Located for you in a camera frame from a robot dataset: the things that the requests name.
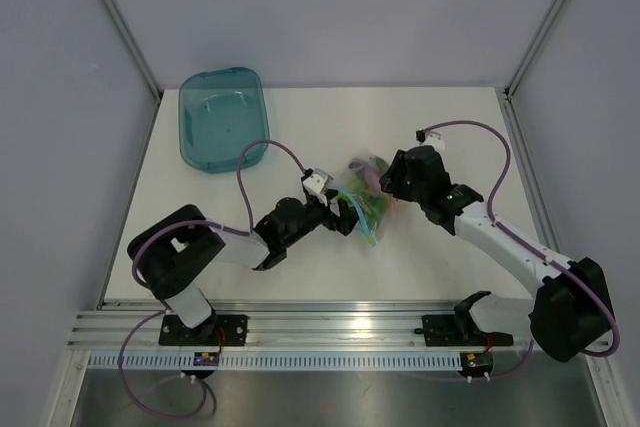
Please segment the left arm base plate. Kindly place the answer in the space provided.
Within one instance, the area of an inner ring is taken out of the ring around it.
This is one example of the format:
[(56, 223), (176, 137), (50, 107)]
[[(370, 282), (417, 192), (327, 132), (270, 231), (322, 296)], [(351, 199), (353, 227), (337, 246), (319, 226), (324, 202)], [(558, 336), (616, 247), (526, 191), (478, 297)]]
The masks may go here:
[(246, 315), (218, 314), (215, 321), (188, 328), (177, 315), (165, 315), (158, 343), (163, 347), (243, 347), (248, 321)]

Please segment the clear zip top bag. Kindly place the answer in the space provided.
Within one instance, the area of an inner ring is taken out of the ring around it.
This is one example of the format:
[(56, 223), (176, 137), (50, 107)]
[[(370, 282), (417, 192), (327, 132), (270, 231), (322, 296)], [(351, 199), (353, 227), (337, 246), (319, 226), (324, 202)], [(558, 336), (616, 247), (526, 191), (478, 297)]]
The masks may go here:
[(382, 191), (380, 180), (388, 171), (389, 162), (370, 150), (357, 151), (340, 171), (332, 173), (330, 183), (337, 198), (345, 200), (355, 210), (356, 225), (370, 247), (376, 247), (383, 237), (387, 219), (392, 215), (396, 201)]

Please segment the green toy bell pepper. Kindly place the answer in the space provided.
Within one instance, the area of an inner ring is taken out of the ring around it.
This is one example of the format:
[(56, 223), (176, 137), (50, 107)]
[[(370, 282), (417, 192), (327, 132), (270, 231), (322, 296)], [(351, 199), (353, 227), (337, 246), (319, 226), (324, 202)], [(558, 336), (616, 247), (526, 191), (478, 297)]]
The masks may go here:
[(368, 217), (382, 218), (387, 213), (390, 205), (388, 194), (370, 190), (360, 179), (351, 181), (349, 190)]

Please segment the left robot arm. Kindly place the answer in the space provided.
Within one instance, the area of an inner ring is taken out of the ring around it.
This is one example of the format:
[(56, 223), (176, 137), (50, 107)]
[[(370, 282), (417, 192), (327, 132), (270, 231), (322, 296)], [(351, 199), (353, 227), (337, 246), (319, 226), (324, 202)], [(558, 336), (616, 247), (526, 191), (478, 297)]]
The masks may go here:
[(187, 204), (136, 236), (127, 247), (135, 280), (170, 312), (164, 316), (162, 346), (218, 345), (229, 323), (216, 312), (196, 284), (212, 263), (266, 271), (287, 258), (288, 249), (322, 226), (344, 236), (355, 229), (371, 237), (364, 210), (349, 195), (331, 189), (327, 201), (310, 194), (306, 201), (286, 197), (247, 232), (204, 217)]

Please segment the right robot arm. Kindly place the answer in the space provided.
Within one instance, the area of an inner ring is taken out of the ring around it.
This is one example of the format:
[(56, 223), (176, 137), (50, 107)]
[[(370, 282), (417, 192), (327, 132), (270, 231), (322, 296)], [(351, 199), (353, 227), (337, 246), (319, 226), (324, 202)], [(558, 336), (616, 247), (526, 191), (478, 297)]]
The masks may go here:
[(453, 327), (463, 342), (480, 345), (490, 335), (529, 338), (554, 360), (567, 362), (614, 330), (600, 265), (588, 257), (572, 260), (491, 217), (478, 192), (451, 181), (433, 147), (397, 151), (380, 186), (419, 205), (432, 224), (484, 252), (529, 293), (517, 299), (479, 291), (460, 301)]

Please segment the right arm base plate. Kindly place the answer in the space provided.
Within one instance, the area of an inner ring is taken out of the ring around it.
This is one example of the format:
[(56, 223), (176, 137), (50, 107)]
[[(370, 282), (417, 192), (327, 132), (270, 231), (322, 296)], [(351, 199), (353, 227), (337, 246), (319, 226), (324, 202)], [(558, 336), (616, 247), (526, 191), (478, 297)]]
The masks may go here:
[(454, 314), (427, 314), (413, 330), (422, 336), (427, 347), (510, 347), (512, 335), (502, 332), (485, 333), (471, 324), (456, 319)]

